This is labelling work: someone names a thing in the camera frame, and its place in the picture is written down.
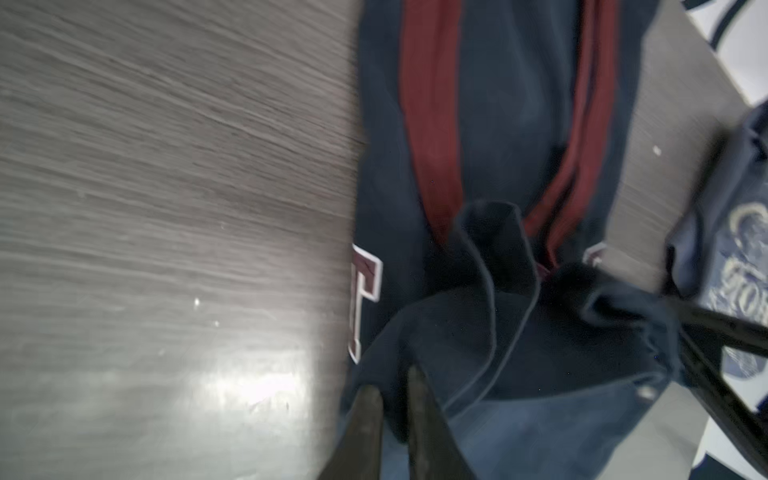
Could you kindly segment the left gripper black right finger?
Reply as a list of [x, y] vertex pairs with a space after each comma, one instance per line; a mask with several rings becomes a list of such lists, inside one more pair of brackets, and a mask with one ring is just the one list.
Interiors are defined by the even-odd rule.
[[408, 370], [408, 455], [411, 479], [470, 480], [476, 476], [461, 454], [424, 373]]

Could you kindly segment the black printed tank top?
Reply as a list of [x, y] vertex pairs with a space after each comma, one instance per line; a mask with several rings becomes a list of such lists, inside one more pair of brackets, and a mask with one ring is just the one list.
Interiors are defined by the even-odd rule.
[[653, 294], [594, 266], [654, 1], [368, 1], [351, 370], [381, 475], [426, 376], [479, 479], [594, 479], [679, 369]]

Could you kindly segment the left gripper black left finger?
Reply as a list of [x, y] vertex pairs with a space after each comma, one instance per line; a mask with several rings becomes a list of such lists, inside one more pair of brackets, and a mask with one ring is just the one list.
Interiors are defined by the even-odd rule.
[[346, 427], [320, 480], [372, 479], [381, 472], [383, 400], [377, 388], [366, 385], [355, 396]]

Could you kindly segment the blue grey tank top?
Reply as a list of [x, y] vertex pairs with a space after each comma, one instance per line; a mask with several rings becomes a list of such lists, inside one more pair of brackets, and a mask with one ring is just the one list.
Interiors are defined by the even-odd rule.
[[669, 282], [681, 298], [766, 325], [766, 104], [725, 142], [666, 247]]

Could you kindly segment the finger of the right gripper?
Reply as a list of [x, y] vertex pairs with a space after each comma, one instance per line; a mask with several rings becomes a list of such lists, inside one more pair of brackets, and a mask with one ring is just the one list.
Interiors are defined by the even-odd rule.
[[693, 303], [666, 297], [679, 320], [680, 360], [690, 390], [725, 437], [758, 473], [767, 473], [767, 399], [752, 409], [726, 382], [722, 353], [728, 347], [767, 356], [767, 328]]

